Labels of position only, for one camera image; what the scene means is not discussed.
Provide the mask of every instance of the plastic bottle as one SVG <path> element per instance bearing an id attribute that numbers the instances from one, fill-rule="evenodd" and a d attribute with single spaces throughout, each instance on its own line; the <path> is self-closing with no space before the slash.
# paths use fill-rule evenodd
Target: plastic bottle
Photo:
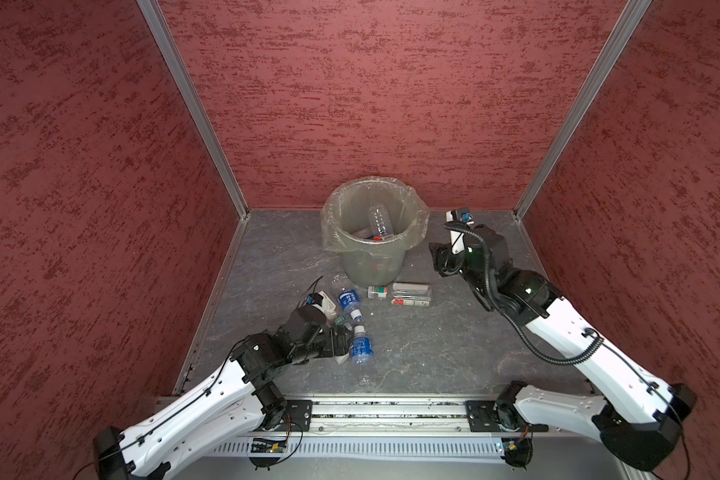
<path id="1" fill-rule="evenodd" d="M 426 283 L 395 282 L 387 286 L 368 287 L 368 298 L 392 298 L 393 305 L 429 306 L 432 302 L 432 288 Z"/>
<path id="2" fill-rule="evenodd" d="M 344 315 L 344 314 L 341 314 L 341 315 L 337 316 L 337 317 L 333 320 L 333 324 L 336 325 L 336 326 L 342 326 L 342 325 L 344 325 L 344 324 L 350 325 L 351 323 L 352 323 L 352 322 L 347 323 L 347 316 Z"/>
<path id="3" fill-rule="evenodd" d="M 375 236 L 380 236 L 382 240 L 394 235 L 386 205 L 376 204 L 368 208 L 368 221 L 371 223 L 371 232 Z"/>
<path id="4" fill-rule="evenodd" d="M 352 319 L 354 323 L 362 322 L 360 295 L 355 291 L 355 286 L 349 277 L 346 274 L 336 275 L 332 283 L 338 291 L 338 303 L 346 313 L 347 320 Z"/>
<path id="5" fill-rule="evenodd" d="M 360 383 L 370 383 L 374 373 L 373 346 L 363 325 L 355 327 L 355 339 L 352 341 L 350 356 L 354 364 L 355 378 Z"/>

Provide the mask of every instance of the gray trash can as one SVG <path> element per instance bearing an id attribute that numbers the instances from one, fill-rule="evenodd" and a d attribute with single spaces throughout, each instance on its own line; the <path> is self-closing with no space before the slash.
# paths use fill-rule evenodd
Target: gray trash can
<path id="1" fill-rule="evenodd" d="M 396 235 L 384 241 L 351 235 L 368 226 L 368 208 L 384 204 Z M 427 235 L 429 208 L 396 178 L 365 177 L 333 191 L 321 212 L 322 242 L 341 255 L 344 271 L 362 286 L 387 285 L 400 274 L 405 252 Z"/>

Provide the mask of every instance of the mounting plate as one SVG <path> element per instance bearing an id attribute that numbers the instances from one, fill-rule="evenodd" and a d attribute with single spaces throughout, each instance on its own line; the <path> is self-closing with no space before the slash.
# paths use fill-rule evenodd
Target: mounting plate
<path id="1" fill-rule="evenodd" d="M 467 420 L 469 420 L 471 432 L 507 432 L 498 423 L 498 417 L 494 411 L 495 403 L 492 400 L 467 400 L 464 402 L 464 406 L 467 407 Z M 528 425 L 528 432 L 548 432 L 549 430 L 549 426 L 546 425 Z"/>
<path id="2" fill-rule="evenodd" d="M 309 423 L 312 421 L 312 400 L 291 400 L 287 399 L 286 410 L 283 413 L 283 421 L 277 427 L 268 432 L 284 432 L 287 427 L 288 419 L 286 415 L 291 416 L 291 422 L 297 424 L 305 432 L 309 431 Z M 263 432 L 263 428 L 258 428 L 254 432 Z"/>

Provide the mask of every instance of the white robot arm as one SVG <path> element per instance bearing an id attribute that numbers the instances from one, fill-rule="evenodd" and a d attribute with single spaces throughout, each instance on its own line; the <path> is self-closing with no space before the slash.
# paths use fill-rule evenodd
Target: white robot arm
<path id="1" fill-rule="evenodd" d="M 682 421 L 696 404 L 683 384 L 669 385 L 630 359 L 595 330 L 542 275 L 514 268 L 507 241 L 474 225 L 469 209 L 446 214 L 450 244 L 430 244 L 442 276 L 461 275 L 486 310 L 507 319 L 539 358 L 576 366 L 602 395 L 572 396 L 512 382 L 494 404 L 492 418 L 509 431 L 527 425 L 565 428 L 601 441 L 629 466 L 651 471 L 674 449 Z M 566 358 L 539 351 L 522 328 Z"/>
<path id="2" fill-rule="evenodd" d="M 101 480 L 168 480 L 222 441 L 262 428 L 283 427 L 287 402 L 272 380 L 291 364 L 344 356 L 352 333 L 325 324 L 320 310 L 293 311 L 277 332 L 238 342 L 221 366 L 161 412 L 94 440 Z"/>

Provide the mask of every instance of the red wall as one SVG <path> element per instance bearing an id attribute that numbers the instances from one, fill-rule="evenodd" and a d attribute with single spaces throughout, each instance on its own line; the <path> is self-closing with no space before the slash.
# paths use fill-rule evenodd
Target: red wall
<path id="1" fill-rule="evenodd" d="M 251 206 L 366 174 L 511 209 L 624 0 L 165 0 Z"/>
<path id="2" fill-rule="evenodd" d="M 526 225 L 595 326 L 699 394 L 692 478 L 720 478 L 720 0 L 654 1 Z"/>
<path id="3" fill-rule="evenodd" d="M 0 2 L 0 479 L 170 393 L 235 222 L 133 0 Z"/>

